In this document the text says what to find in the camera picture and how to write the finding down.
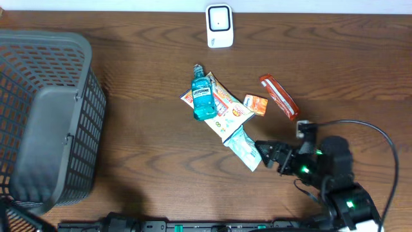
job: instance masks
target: gray plastic basket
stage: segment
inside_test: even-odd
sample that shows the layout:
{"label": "gray plastic basket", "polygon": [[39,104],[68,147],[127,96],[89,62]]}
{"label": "gray plastic basket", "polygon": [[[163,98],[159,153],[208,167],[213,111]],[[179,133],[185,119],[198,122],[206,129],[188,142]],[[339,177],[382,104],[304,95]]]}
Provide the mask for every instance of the gray plastic basket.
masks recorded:
{"label": "gray plastic basket", "polygon": [[0,196],[41,215],[93,183],[106,98],[77,34],[0,30]]}

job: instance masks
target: blue mouthwash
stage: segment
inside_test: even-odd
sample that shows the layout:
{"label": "blue mouthwash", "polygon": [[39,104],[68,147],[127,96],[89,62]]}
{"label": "blue mouthwash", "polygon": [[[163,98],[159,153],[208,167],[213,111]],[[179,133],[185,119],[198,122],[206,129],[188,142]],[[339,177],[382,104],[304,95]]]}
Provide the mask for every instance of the blue mouthwash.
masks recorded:
{"label": "blue mouthwash", "polygon": [[199,64],[194,66],[193,73],[193,116],[199,121],[214,118],[217,116],[218,111],[214,103],[211,80],[205,77],[203,68]]}

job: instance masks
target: wooden table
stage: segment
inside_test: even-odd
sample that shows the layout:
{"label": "wooden table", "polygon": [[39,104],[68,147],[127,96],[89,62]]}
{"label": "wooden table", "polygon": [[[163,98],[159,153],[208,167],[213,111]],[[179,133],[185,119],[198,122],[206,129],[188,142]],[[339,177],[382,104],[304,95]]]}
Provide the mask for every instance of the wooden table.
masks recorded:
{"label": "wooden table", "polygon": [[[210,49],[204,14],[8,12],[1,28],[77,32],[93,47],[92,67],[107,91],[100,163],[92,194],[44,218],[96,220],[110,211],[169,220],[272,220],[320,208],[260,164],[251,172],[179,99],[202,63],[237,98],[268,97],[271,73],[300,107],[300,119],[361,119],[380,126],[400,152],[400,183],[386,231],[412,227],[412,16],[235,14],[231,48]],[[294,139],[294,123],[269,99],[245,124],[253,139]],[[320,137],[351,144],[354,172],[382,212],[393,181],[385,140],[362,126]]]}

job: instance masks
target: black cable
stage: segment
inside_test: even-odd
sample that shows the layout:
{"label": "black cable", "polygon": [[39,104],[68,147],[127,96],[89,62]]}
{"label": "black cable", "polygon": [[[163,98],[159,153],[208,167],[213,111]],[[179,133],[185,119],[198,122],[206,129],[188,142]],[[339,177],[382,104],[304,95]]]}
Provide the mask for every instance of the black cable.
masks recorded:
{"label": "black cable", "polygon": [[307,195],[308,197],[310,197],[314,202],[316,202],[316,203],[319,204],[318,199],[317,199],[313,194],[309,193],[308,191],[306,191],[306,190],[304,190],[304,189],[299,188],[299,187],[296,185],[296,181],[297,181],[297,180],[300,180],[300,181],[303,183],[303,181],[302,181],[301,179],[295,179],[295,180],[294,180],[294,185],[295,185],[295,187],[296,187],[299,191],[301,191],[302,193],[304,193],[305,195]]}
{"label": "black cable", "polygon": [[392,150],[392,153],[393,153],[393,158],[395,160],[395,176],[393,178],[393,185],[392,185],[391,193],[389,194],[388,201],[386,202],[386,206],[385,206],[384,212],[382,214],[382,219],[380,220],[380,224],[379,224],[379,228],[378,228],[378,232],[380,232],[383,225],[384,225],[386,215],[388,214],[389,208],[391,207],[391,203],[392,203],[393,197],[395,196],[395,192],[396,192],[397,186],[398,186],[399,158],[398,158],[397,149],[396,149],[394,143],[392,142],[391,138],[383,130],[381,130],[379,127],[377,127],[375,125],[372,125],[368,122],[343,119],[343,120],[337,120],[337,121],[331,121],[331,122],[316,124],[316,126],[327,126],[327,125],[333,125],[333,124],[338,124],[338,123],[355,123],[355,124],[361,124],[361,125],[364,125],[364,126],[369,126],[370,128],[373,128],[373,129],[377,130],[380,134],[382,134],[383,137],[388,142],[388,144],[391,146],[391,150]]}
{"label": "black cable", "polygon": [[325,194],[326,194],[326,184],[328,183],[328,181],[331,179],[332,177],[327,175],[325,177],[323,177],[322,179],[322,186],[321,186],[321,199],[324,203],[326,203],[326,198],[325,198]]}

